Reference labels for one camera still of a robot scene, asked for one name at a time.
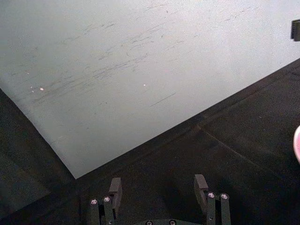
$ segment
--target bolt head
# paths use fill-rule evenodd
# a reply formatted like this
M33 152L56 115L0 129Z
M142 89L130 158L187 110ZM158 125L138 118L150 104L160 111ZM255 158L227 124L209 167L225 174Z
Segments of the bolt head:
M169 225L176 225L176 221L175 220L170 220Z
M97 199L93 199L93 200L91 200L91 202L90 202L90 203L91 203L92 205L96 205L96 204L97 204L97 202L98 202L98 201L97 201Z
M209 198L214 198L214 197L215 197L214 193L208 193L207 196L208 196Z
M109 201L110 201L110 198L109 198L109 197L105 197L105 198L104 198L104 201L105 201L105 202L109 202Z
M227 198L228 198L228 195L226 195L226 194L221 194L221 198L227 199Z

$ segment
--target black object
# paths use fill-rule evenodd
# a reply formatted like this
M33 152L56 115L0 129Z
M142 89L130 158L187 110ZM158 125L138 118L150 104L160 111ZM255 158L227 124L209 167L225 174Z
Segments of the black object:
M196 174L194 180L194 191L198 203L201 206L202 213L206 214L206 225L216 224L216 200L221 201L221 224L231 225L229 196L222 193L220 196L213 192L208 192L208 185L202 174ZM122 198L122 186L120 178L113 178L109 188L109 196L99 201L92 199L90 201L90 225L101 225L104 220L106 225L115 225L118 208ZM158 219L147 220L136 225L196 225L194 223L175 220L175 219Z
M294 41L300 41L300 20L292 21L291 39L294 39Z

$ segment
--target scratch mark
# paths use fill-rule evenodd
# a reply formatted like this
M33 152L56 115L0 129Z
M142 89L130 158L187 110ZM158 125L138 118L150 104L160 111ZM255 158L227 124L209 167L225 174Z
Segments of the scratch mark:
M130 40L134 40L135 38L140 38L143 35L143 33L140 33L138 35L135 35L134 37L132 37Z
M160 4L160 5L157 5L157 6L149 6L147 7L147 9L145 10L145 12L147 12L148 10L152 9L152 8L157 8L157 7L163 7L163 6L166 6L167 4Z
M50 85L47 86L47 90L45 90L45 94L37 99L35 99L33 101L34 104L40 104L42 102L44 102L47 98L52 98L53 96L56 97L61 97L65 94L67 94L69 91L72 91L72 87L70 87L70 85L72 85L73 83L82 80L83 78L78 78L72 81L64 81L62 79L59 79L55 82L52 82Z
M38 74L38 75L35 75L35 76L32 76L32 77L30 77L30 78L24 80L23 82L29 81L29 80L31 80L32 78L35 78L35 77L37 77L37 76L39 76L39 74Z
M90 28L93 24L91 23L89 26L87 26L83 31L87 31L87 30L90 30L90 29L93 29L93 28Z
M139 63L139 62L143 61L145 58L147 58L148 55L149 54L146 53L146 54L144 54L141 57L138 57L138 58L135 58L135 59L132 59L132 60L128 60L126 62L122 62L122 63L119 63L119 64L114 64L111 67L104 67L104 68L100 68L100 69L94 70L94 71L92 71L92 73L96 73L97 72L97 74L93 75L93 77L94 78L100 78L102 80L102 79L104 79L106 77L111 76L110 72L113 71L113 70L125 69L125 68L129 68L129 67L134 68L134 65L132 65L132 63Z
M156 26L154 26L154 27L151 27L150 29L146 30L146 32L147 32L147 31L151 31L151 30L153 30L154 28L159 27L159 26L161 26L161 25L164 25L165 23L166 23L166 22L163 22L163 23L161 23L161 24L159 24L159 25L156 25Z
M113 25L115 25L115 24L114 24L114 23L112 23L112 24L110 24L110 25L106 26L106 27L105 27L105 29L106 29L106 28L109 28L109 27L112 27Z
M160 101L158 101L158 102L154 103L154 104L153 104L153 105L151 105L150 107L157 105L158 103L160 103L160 102L162 102L162 101L166 100L167 98L169 98L169 97L171 97L171 96L173 96L173 95L175 95L175 94L176 94L176 92L175 92L175 93L173 93L173 94L171 94L171 95L169 95L168 97L165 97L165 98L161 99Z
M168 60L168 62L172 62L172 61L175 61L175 60L178 60L179 58L175 58L173 60Z
M108 57L108 55L103 55L98 60L102 60L102 59L107 58L107 57Z
M134 49L134 48L139 48L139 47L142 47L143 45L146 45L148 43L151 43L152 41L147 41L147 42L144 42L144 43L141 43L141 44L138 44L138 45L134 45L133 47L130 48L130 50Z
M174 44L172 44L172 46L169 46L169 47L165 48L165 50L170 50L172 48L175 48L176 46L178 46L182 42L184 42L184 41L183 40L181 40L181 41L177 40L177 41L174 42Z
M76 40L76 39L78 39L78 38L80 38L80 36L77 36L77 37L68 37L68 38L66 38L65 40L63 40L61 43L62 43L63 45L66 45L66 44L67 44L67 41L74 41L74 40Z
M115 46L117 46L117 45L113 45L112 47L108 48L108 49L106 50L106 52L107 52L107 53L110 53L110 50L112 50Z
M149 38L152 38L152 37L145 37L145 38L140 39L140 40L135 40L135 41L132 42L132 44L133 44L134 42L143 41L143 40L146 40L146 39L149 39Z
M97 28L99 28L99 26L97 26L97 27L92 27L92 28L87 28L87 29L84 30L84 34L88 34L88 33L90 33L92 30L97 29Z
M163 29L163 28L158 28L158 29L155 29L155 30L150 30L149 33L152 34L152 33L156 32L156 31L162 30L162 29Z

